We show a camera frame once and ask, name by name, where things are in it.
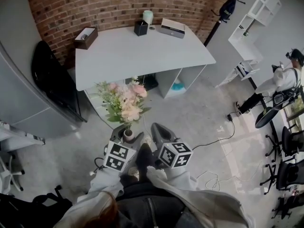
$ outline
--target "cube with fiducial marker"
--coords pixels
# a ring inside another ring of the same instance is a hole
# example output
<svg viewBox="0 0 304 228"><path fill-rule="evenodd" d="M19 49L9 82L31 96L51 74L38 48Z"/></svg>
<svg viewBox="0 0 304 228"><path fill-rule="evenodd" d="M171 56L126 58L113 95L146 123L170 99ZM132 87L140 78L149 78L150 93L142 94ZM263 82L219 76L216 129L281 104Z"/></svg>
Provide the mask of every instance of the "cube with fiducial marker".
<svg viewBox="0 0 304 228"><path fill-rule="evenodd" d="M104 166L123 172L133 159L136 151L110 141L104 158Z"/></svg>
<svg viewBox="0 0 304 228"><path fill-rule="evenodd" d="M184 142L164 143L158 159L171 169L185 167L190 161L193 151Z"/></svg>

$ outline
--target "hair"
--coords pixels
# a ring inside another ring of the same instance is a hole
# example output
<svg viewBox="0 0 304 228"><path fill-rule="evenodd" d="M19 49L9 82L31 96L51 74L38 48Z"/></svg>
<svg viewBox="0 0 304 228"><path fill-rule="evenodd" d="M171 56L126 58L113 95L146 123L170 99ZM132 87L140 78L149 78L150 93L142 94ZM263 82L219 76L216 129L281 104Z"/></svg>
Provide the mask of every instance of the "hair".
<svg viewBox="0 0 304 228"><path fill-rule="evenodd" d="M294 49L290 57L297 59L301 67L304 66L304 55L298 49Z"/></svg>
<svg viewBox="0 0 304 228"><path fill-rule="evenodd" d="M111 198L109 207L102 210L98 217L89 220L83 228L118 228L118 206L113 195L105 191Z"/></svg>

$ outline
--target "vase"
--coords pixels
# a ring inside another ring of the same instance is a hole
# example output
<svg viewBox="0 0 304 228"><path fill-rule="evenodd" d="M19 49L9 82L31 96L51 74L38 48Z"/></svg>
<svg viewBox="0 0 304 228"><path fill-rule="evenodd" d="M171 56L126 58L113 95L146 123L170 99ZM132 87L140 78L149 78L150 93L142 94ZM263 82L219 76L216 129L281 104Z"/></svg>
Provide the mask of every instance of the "vase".
<svg viewBox="0 0 304 228"><path fill-rule="evenodd" d="M130 141L132 141L134 137L135 137L135 136L134 136L134 133L133 133L133 131L130 130L130 129L126 129L126 130L123 132L123 141L125 141L125 142L127 142L127 143L130 142Z"/></svg>

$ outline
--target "hat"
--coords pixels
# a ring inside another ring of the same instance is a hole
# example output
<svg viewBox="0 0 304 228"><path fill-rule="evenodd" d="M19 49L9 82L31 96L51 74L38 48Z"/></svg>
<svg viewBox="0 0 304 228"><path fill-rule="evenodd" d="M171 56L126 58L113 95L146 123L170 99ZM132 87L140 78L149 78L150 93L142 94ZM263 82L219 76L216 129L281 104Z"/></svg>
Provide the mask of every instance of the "hat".
<svg viewBox="0 0 304 228"><path fill-rule="evenodd" d="M297 59L301 67L304 65L304 55L298 49L293 49L290 58Z"/></svg>

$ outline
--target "black pen holder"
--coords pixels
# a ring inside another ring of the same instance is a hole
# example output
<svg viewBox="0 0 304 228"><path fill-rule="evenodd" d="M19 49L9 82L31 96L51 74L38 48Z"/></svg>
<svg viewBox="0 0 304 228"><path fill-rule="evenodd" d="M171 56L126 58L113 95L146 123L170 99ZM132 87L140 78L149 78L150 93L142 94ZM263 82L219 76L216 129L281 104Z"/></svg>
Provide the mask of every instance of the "black pen holder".
<svg viewBox="0 0 304 228"><path fill-rule="evenodd" d="M147 34L149 24L144 21L136 21L134 26L134 33L138 36L143 36Z"/></svg>

